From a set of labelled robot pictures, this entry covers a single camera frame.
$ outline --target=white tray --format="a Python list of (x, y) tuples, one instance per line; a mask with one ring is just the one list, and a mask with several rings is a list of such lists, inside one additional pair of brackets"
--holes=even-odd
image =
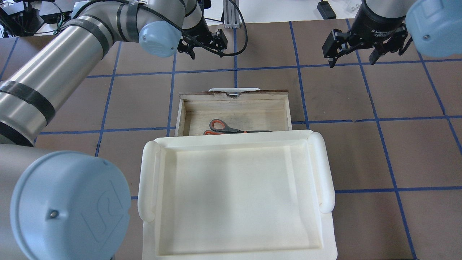
[(141, 164), (144, 260), (334, 260), (334, 187), (310, 130), (158, 138)]

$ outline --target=brown tile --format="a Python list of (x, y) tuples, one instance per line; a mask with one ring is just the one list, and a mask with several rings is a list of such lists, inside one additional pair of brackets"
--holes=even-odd
[(10, 55), (11, 49), (13, 48), (14, 41), (16, 38), (2, 38), (0, 39), (0, 74), (3, 71), (3, 68), (5, 67), (6, 60), (8, 59), (8, 56)]
[(428, 72), (447, 115), (462, 115), (462, 62), (428, 62)]
[[(296, 65), (289, 23), (247, 24), (249, 43), (237, 57), (238, 68)], [(237, 49), (244, 45), (244, 30), (237, 30)]]
[(99, 133), (39, 135), (35, 147), (53, 151), (70, 150), (95, 156)]
[(338, 260), (411, 259), (394, 192), (336, 194)]
[(172, 71), (173, 56), (161, 58), (147, 53), (139, 43), (122, 43), (117, 74)]
[(127, 179), (130, 195), (138, 195), (141, 157), (147, 142), (165, 137), (165, 130), (105, 132), (98, 157), (114, 163)]
[(421, 63), (365, 65), (364, 72), (380, 118), (443, 114)]
[[(333, 29), (348, 31), (344, 19), (292, 22), (300, 65), (328, 64), (322, 54), (322, 45)], [(338, 63), (357, 63), (356, 53), (344, 55)]]
[(5, 73), (3, 74), (3, 79), (7, 79), (13, 75), (33, 56), (35, 56), (35, 54), (53, 40), (54, 37), (54, 35), (20, 37), (18, 39), (18, 43), (16, 43), (16, 47), (14, 47)]
[(306, 124), (293, 124), (292, 130), (306, 130)]
[[(223, 26), (222, 25), (209, 26), (209, 29), (211, 32), (216, 32), (219, 28), (223, 29)], [(234, 52), (233, 30), (224, 29), (223, 31), (226, 35), (226, 38), (228, 39), (228, 49), (226, 49), (225, 53), (233, 53)], [(186, 70), (234, 68), (234, 57), (232, 56), (224, 56), (223, 58), (220, 58), (218, 55), (213, 54), (203, 48), (194, 48), (194, 53), (196, 54), (194, 60), (191, 59), (191, 57), (186, 53), (177, 53), (175, 70), (176, 71), (186, 71)]]
[[(361, 62), (369, 62), (369, 55), (372, 53), (374, 49), (365, 49), (365, 50), (358, 50), (359, 57), (361, 58)], [(401, 62), (401, 61), (419, 61), (420, 57), (415, 49), (414, 43), (411, 43), (409, 48), (406, 52), (399, 56), (398, 52), (395, 53), (387, 53), (384, 56), (380, 57), (377, 62)]]
[(257, 87), (262, 90), (287, 89), (292, 121), (305, 121), (296, 68), (238, 71), (237, 87)]
[(85, 79), (43, 130), (99, 130), (103, 121), (111, 78)]
[(111, 75), (116, 63), (119, 44), (115, 43), (108, 51), (106, 56), (96, 65), (89, 75)]
[(459, 138), (459, 142), (462, 142), (462, 118), (451, 119), (451, 123), (456, 131), (457, 138)]
[(167, 126), (171, 75), (116, 77), (105, 129)]
[(138, 214), (138, 200), (132, 199), (132, 206), (128, 210), (130, 222), (127, 233), (115, 254), (117, 260), (141, 260), (143, 253), (143, 220)]
[(179, 93), (194, 93), (208, 91), (213, 87), (234, 87), (234, 72), (202, 72), (175, 74), (175, 87), (173, 89), (172, 114), (170, 126), (176, 125)]
[(445, 119), (380, 123), (398, 187), (462, 185), (462, 156)]
[(400, 192), (419, 259), (460, 259), (462, 190)]
[(310, 124), (326, 142), (336, 190), (393, 188), (375, 122)]
[(430, 56), (425, 56), (425, 55), (422, 55), (422, 58), (426, 61), (429, 61), (429, 60), (448, 60), (448, 59), (462, 59), (462, 54), (453, 54), (451, 56), (447, 56), (447, 57), (430, 57)]
[(374, 118), (359, 66), (302, 68), (310, 120)]

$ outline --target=scissors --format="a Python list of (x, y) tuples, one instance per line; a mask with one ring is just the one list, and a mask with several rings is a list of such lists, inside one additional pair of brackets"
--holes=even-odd
[(258, 133), (258, 132), (271, 132), (269, 130), (240, 130), (229, 127), (223, 120), (213, 119), (210, 121), (210, 129), (205, 130), (204, 135), (223, 135), (223, 134), (238, 134), (238, 133)]

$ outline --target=screw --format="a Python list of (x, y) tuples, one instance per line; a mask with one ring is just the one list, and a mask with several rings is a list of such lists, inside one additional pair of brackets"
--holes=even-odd
[(50, 212), (50, 218), (55, 218), (59, 215), (59, 212), (57, 210), (53, 210)]

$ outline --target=white handle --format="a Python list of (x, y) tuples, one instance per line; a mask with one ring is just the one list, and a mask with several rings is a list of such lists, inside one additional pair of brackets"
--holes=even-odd
[(152, 222), (155, 218), (155, 196), (157, 195), (160, 172), (160, 145), (148, 142), (143, 149), (141, 161), (140, 188), (138, 190), (138, 213), (143, 221)]
[(216, 87), (216, 88), (209, 89), (209, 92), (222, 91), (222, 92), (226, 92), (226, 93), (240, 93), (240, 92), (244, 92), (244, 91), (257, 91), (257, 90), (261, 90), (261, 89), (259, 89), (257, 87), (238, 87), (238, 88), (219, 88), (219, 87)]
[(319, 211), (331, 213), (335, 205), (335, 190), (327, 158), (326, 144), (320, 133), (312, 133), (308, 137), (310, 154), (312, 155), (316, 186), (319, 190)]

